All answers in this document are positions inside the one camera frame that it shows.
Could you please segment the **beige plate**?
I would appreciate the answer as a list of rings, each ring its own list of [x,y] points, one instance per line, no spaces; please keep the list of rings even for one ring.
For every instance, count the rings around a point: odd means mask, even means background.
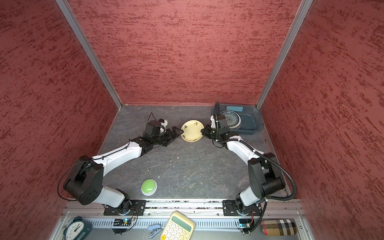
[[[198,120],[190,120],[183,124],[182,139],[189,143],[194,143],[203,137],[201,130],[204,129],[204,125]]]

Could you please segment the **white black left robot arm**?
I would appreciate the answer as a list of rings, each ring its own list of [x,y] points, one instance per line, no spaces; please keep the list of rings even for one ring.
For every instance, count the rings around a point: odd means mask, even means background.
[[[131,209],[129,195],[121,190],[105,187],[103,179],[112,170],[147,154],[155,146],[170,145],[184,133],[177,127],[168,129],[167,125],[168,122],[164,119],[150,121],[146,124],[143,135],[129,139],[127,144],[102,155],[80,157],[69,168],[63,189],[83,206],[99,203],[124,215]]]

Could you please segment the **blue floral porcelain plate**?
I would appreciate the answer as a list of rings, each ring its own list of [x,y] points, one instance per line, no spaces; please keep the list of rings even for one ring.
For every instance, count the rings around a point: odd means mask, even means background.
[[[222,111],[220,115],[226,118],[227,124],[230,129],[238,129],[242,124],[240,115],[234,111]]]

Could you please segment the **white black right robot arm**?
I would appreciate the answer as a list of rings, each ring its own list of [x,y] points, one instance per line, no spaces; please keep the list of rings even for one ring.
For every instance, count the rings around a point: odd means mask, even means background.
[[[201,130],[202,135],[232,151],[248,165],[250,186],[239,193],[235,200],[239,214],[247,214],[252,207],[266,200],[290,200],[289,196],[274,196],[285,188],[282,168],[273,160],[275,155],[258,151],[237,133],[231,132],[224,116],[212,115],[210,119],[211,124]]]

